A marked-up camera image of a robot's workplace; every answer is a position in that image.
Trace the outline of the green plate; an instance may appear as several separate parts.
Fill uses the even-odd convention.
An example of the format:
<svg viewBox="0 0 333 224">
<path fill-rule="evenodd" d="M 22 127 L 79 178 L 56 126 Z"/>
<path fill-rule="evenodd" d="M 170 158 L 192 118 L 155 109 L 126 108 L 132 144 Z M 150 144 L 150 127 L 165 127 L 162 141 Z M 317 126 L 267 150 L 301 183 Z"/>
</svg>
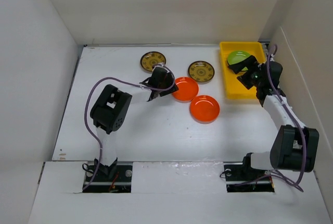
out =
<svg viewBox="0 0 333 224">
<path fill-rule="evenodd" d="M 245 51 L 233 51 L 231 52 L 227 57 L 227 64 L 228 68 L 235 72 L 235 68 L 238 63 L 244 61 L 248 57 L 250 57 L 251 54 Z"/>
</svg>

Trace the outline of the orange plate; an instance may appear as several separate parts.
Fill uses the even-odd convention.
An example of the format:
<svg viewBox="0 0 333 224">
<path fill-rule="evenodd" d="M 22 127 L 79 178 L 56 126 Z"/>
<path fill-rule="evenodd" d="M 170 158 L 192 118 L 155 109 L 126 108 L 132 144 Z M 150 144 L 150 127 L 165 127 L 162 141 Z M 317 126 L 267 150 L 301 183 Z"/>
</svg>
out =
<svg viewBox="0 0 333 224">
<path fill-rule="evenodd" d="M 190 77 L 179 77 L 175 80 L 175 85 L 178 90 L 173 92 L 173 97 L 182 102 L 190 102 L 198 95 L 199 85 Z"/>
<path fill-rule="evenodd" d="M 220 114 L 220 105 L 208 95 L 196 96 L 190 104 L 191 116 L 200 122 L 213 122 Z"/>
</svg>

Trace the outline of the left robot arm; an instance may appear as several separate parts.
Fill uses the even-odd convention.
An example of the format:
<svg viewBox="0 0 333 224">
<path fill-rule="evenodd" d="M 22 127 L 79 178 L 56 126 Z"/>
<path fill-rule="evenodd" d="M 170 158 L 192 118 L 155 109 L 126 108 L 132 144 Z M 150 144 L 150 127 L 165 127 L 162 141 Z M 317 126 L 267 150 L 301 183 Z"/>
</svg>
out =
<svg viewBox="0 0 333 224">
<path fill-rule="evenodd" d="M 104 81 L 116 81 L 127 86 L 121 89 L 107 84 L 88 113 L 95 89 Z M 150 77 L 140 83 L 129 83 L 114 77 L 99 80 L 91 89 L 85 105 L 84 122 L 88 132 L 99 145 L 98 158 L 94 160 L 94 172 L 104 180 L 111 180 L 117 171 L 116 139 L 111 137 L 123 125 L 131 104 L 150 102 L 158 97 L 178 91 L 172 71 L 164 64 L 153 66 Z"/>
</svg>

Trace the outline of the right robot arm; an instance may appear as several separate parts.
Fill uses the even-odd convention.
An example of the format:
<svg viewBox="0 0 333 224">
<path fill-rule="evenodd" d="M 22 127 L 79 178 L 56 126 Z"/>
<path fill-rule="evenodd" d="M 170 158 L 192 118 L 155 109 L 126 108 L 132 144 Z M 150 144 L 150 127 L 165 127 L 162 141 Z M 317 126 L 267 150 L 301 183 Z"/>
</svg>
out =
<svg viewBox="0 0 333 224">
<path fill-rule="evenodd" d="M 285 93 L 279 88 L 283 71 L 280 63 L 267 60 L 259 63 L 251 55 L 229 68 L 238 74 L 238 81 L 246 88 L 256 89 L 256 97 L 269 113 L 278 133 L 268 152 L 248 153 L 240 172 L 246 179 L 253 179 L 260 170 L 291 170 L 300 173 L 314 169 L 319 132 L 307 127 L 292 111 Z"/>
</svg>

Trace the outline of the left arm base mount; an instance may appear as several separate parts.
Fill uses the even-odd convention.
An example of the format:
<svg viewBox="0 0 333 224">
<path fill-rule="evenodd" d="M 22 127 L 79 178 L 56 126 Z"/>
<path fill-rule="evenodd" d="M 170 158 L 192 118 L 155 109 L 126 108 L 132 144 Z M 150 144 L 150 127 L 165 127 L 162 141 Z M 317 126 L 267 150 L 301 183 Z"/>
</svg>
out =
<svg viewBox="0 0 333 224">
<path fill-rule="evenodd" d="M 84 163 L 83 193 L 131 193 L 133 162 L 115 160 L 111 166 L 100 164 L 93 178 L 97 159 Z"/>
</svg>

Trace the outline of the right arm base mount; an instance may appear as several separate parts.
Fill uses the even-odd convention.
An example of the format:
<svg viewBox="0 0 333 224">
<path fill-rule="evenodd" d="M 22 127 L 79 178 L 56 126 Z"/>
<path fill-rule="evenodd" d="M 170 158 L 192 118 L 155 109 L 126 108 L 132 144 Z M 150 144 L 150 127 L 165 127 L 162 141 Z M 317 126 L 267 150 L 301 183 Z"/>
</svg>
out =
<svg viewBox="0 0 333 224">
<path fill-rule="evenodd" d="M 227 161 L 223 166 L 220 178 L 226 182 L 227 193 L 275 192 L 272 177 L 265 170 L 251 167 L 251 153 L 242 161 Z"/>
</svg>

